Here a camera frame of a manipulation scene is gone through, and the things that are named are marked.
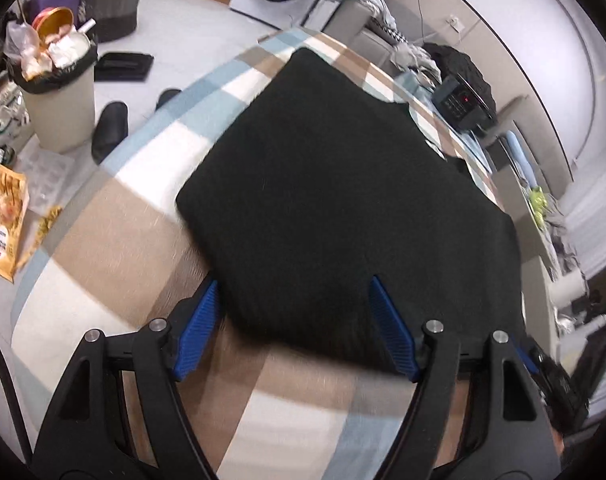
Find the checkered bed blanket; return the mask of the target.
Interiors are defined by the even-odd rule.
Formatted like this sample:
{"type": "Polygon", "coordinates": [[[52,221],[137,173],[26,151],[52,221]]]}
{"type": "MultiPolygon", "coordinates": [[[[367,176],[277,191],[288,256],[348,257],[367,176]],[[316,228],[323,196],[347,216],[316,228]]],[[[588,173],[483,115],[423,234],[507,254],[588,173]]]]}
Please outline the checkered bed blanket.
{"type": "MultiPolygon", "coordinates": [[[[218,136],[306,47],[386,102],[399,102],[430,147],[464,159],[497,196],[488,168],[415,96],[344,44],[294,28],[197,80],[132,133],[64,207],[28,264],[12,308],[14,377],[36,437],[87,330],[129,333],[192,295],[207,266],[175,207],[218,136]]],[[[398,377],[268,347],[222,326],[179,386],[196,437],[223,479],[370,479],[414,387],[398,377]]]]}

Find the black digital safe box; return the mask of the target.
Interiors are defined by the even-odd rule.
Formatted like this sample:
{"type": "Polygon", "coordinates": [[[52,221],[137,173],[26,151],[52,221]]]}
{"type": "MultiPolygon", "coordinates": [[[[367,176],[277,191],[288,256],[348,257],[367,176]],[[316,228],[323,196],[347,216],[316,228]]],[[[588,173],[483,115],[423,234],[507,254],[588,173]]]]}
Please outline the black digital safe box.
{"type": "Polygon", "coordinates": [[[443,80],[432,93],[432,104],[458,131],[481,131],[495,125],[495,116],[485,101],[459,75],[448,75],[443,80]]]}

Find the white trash bin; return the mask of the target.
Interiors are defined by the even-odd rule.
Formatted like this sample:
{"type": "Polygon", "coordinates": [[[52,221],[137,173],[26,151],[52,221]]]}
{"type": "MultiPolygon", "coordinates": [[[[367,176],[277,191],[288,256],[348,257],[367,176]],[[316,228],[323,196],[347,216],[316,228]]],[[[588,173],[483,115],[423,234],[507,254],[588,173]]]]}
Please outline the white trash bin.
{"type": "Polygon", "coordinates": [[[38,56],[28,51],[8,61],[20,87],[30,124],[42,148],[64,153],[94,131],[94,64],[97,45],[83,32],[70,32],[38,56]]]}

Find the black slipper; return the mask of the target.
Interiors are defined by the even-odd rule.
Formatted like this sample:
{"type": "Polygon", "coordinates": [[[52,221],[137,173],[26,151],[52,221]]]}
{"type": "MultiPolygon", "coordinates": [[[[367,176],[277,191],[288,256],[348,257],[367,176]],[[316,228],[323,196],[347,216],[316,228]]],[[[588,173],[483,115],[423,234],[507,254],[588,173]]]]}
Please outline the black slipper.
{"type": "Polygon", "coordinates": [[[100,165],[128,137],[128,107],[113,101],[102,110],[91,139],[92,160],[100,165]]]}

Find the grey sofa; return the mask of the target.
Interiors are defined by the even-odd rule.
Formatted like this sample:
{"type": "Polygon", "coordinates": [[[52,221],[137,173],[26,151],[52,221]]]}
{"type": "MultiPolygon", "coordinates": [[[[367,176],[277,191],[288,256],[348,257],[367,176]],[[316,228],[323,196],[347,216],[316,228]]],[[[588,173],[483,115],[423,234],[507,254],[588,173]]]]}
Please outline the grey sofa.
{"type": "Polygon", "coordinates": [[[373,23],[370,10],[361,2],[341,2],[322,32],[378,66],[392,78],[402,72],[392,63],[393,38],[373,23]]]}

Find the black jacket on sofa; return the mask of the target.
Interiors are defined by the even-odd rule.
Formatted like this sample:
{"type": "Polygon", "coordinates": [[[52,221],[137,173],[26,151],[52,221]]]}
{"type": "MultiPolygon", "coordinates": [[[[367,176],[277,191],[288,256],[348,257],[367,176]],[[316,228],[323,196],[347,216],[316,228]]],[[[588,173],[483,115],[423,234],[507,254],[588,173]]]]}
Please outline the black jacket on sofa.
{"type": "Polygon", "coordinates": [[[461,76],[472,89],[482,98],[485,104],[496,112],[496,102],[493,97],[492,87],[485,80],[481,71],[476,67],[469,55],[444,44],[433,44],[426,42],[422,48],[429,53],[436,63],[442,78],[447,76],[461,76]]]}

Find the white paper towel roll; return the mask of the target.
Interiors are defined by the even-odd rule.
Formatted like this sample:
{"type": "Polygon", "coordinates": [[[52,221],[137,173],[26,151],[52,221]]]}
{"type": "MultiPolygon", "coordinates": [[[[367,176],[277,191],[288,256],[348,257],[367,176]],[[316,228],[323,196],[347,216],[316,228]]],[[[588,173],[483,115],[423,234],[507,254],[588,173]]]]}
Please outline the white paper towel roll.
{"type": "Polygon", "coordinates": [[[587,282],[583,272],[579,268],[562,275],[557,280],[551,282],[548,287],[549,298],[558,309],[566,308],[573,301],[585,296],[587,291],[587,282]]]}

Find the black knit sweater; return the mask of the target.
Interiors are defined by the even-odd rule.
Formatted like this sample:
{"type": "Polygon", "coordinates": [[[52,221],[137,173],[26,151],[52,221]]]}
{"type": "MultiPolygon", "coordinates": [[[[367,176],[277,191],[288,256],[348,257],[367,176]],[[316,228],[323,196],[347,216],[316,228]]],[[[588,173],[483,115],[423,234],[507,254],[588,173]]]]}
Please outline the black knit sweater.
{"type": "Polygon", "coordinates": [[[495,330],[525,336],[511,218],[429,147],[406,105],[312,50],[215,142],[176,206],[252,338],[390,370],[373,278],[413,333],[436,318],[473,355],[495,330]]]}

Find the orange snack bag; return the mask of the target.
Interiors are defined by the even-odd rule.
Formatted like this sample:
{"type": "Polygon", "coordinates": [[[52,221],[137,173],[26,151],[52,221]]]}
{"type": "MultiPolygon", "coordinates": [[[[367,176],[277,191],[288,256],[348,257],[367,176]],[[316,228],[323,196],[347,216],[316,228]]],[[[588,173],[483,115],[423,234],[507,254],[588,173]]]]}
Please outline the orange snack bag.
{"type": "Polygon", "coordinates": [[[26,175],[0,166],[0,276],[10,283],[29,201],[26,175]]]}

